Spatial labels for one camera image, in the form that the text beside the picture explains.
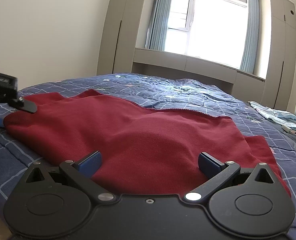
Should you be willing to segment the left beige wardrobe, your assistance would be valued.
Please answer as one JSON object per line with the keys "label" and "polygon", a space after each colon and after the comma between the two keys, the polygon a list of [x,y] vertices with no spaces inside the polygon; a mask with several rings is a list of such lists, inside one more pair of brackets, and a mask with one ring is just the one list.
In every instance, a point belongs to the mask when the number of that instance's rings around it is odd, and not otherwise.
{"label": "left beige wardrobe", "polygon": [[97,75],[132,72],[144,0],[110,0],[102,32]]}

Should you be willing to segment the blue plaid floral quilt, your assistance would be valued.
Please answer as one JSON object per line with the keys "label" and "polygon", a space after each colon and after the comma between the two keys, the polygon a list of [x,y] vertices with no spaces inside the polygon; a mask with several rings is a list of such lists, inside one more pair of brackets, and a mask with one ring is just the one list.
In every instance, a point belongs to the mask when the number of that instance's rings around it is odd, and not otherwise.
{"label": "blue plaid floral quilt", "polygon": [[[19,95],[57,92],[71,97],[89,89],[130,100],[147,108],[182,108],[212,116],[230,116],[243,135],[261,135],[266,139],[274,152],[282,178],[290,188],[296,208],[296,141],[280,126],[266,120],[252,107],[214,85],[205,85],[193,79],[170,80],[123,73],[41,83],[20,90]],[[7,197],[24,171],[39,159],[38,154],[0,128],[0,216]],[[296,217],[288,235],[296,239]]]}

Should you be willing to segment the right blue curtain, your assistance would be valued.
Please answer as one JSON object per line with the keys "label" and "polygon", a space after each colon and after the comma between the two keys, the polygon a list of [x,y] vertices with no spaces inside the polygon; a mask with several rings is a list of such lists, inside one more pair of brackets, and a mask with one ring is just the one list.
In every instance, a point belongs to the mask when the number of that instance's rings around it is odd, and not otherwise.
{"label": "right blue curtain", "polygon": [[253,74],[259,40],[260,8],[259,0],[247,0],[248,21],[245,47],[240,65],[240,70]]}

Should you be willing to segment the window with white frame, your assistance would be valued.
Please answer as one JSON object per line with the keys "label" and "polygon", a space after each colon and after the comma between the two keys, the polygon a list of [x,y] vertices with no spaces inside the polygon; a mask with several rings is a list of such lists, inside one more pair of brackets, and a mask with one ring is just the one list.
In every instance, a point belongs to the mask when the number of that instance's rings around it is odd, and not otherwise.
{"label": "window with white frame", "polygon": [[248,23],[241,0],[172,0],[164,50],[239,69]]}

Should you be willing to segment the light blue patterned pillow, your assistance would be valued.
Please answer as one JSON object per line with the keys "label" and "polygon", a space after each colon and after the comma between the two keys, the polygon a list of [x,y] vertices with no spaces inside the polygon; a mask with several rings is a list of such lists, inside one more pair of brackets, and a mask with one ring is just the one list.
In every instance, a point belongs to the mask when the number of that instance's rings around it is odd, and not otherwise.
{"label": "light blue patterned pillow", "polygon": [[296,131],[296,115],[288,111],[276,110],[263,106],[255,101],[249,101],[248,103],[265,119],[281,126],[287,126]]}

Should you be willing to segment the beige wardrobe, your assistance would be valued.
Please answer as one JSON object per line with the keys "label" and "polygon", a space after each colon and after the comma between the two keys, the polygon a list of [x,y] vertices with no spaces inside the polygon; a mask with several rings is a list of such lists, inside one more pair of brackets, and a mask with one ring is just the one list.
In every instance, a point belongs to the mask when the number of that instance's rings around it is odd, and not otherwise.
{"label": "beige wardrobe", "polygon": [[102,32],[97,75],[132,72],[144,0],[110,0]]}
{"label": "beige wardrobe", "polygon": [[296,65],[296,10],[289,0],[270,0],[271,45],[261,104],[285,110]]}

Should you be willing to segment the right beige wardrobe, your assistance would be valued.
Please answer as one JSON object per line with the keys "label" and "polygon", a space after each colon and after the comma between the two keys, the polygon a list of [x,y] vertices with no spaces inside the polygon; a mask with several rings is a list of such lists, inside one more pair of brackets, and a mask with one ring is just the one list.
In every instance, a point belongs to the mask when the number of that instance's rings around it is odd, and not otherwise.
{"label": "right beige wardrobe", "polygon": [[285,110],[296,65],[296,10],[289,0],[270,0],[271,45],[261,104]]}

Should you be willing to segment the red knit sweater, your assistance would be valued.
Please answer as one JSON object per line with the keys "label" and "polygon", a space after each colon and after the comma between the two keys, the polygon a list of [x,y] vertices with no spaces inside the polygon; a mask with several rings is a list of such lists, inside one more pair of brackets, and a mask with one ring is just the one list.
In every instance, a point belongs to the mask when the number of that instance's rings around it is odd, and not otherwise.
{"label": "red knit sweater", "polygon": [[92,180],[115,194],[183,195],[207,180],[198,168],[202,152],[243,168],[265,162],[282,178],[265,138],[242,135],[227,116],[144,108],[92,89],[29,100],[37,105],[35,113],[4,118],[9,135],[55,166],[99,151],[102,165]]}

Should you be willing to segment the left blue curtain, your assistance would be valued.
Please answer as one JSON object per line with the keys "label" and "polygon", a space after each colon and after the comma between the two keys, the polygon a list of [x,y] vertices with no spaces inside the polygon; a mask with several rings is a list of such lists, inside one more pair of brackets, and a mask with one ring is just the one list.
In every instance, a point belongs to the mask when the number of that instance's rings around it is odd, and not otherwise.
{"label": "left blue curtain", "polygon": [[145,48],[159,51],[165,49],[171,1],[154,0]]}

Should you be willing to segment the blue curtain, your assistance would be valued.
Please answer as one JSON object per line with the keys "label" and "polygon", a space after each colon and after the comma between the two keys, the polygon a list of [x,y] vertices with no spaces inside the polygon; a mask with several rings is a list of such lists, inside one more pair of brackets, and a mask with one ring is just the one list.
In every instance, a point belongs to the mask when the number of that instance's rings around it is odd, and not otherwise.
{"label": "blue curtain", "polygon": [[245,47],[240,65],[240,70],[253,74],[259,40],[260,8],[259,0],[247,0],[248,21]]}
{"label": "blue curtain", "polygon": [[154,0],[145,48],[159,51],[165,49],[171,1]]}

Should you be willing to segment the beige window sill cabinet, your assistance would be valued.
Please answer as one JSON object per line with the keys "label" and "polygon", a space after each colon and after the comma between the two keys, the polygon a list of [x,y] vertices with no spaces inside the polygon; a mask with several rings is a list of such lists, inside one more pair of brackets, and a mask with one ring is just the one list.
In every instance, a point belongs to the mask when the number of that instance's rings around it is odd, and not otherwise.
{"label": "beige window sill cabinet", "polygon": [[264,92],[264,79],[232,67],[195,57],[136,48],[133,61],[134,63],[170,68],[224,81],[232,85],[233,96],[241,100],[259,101]]}

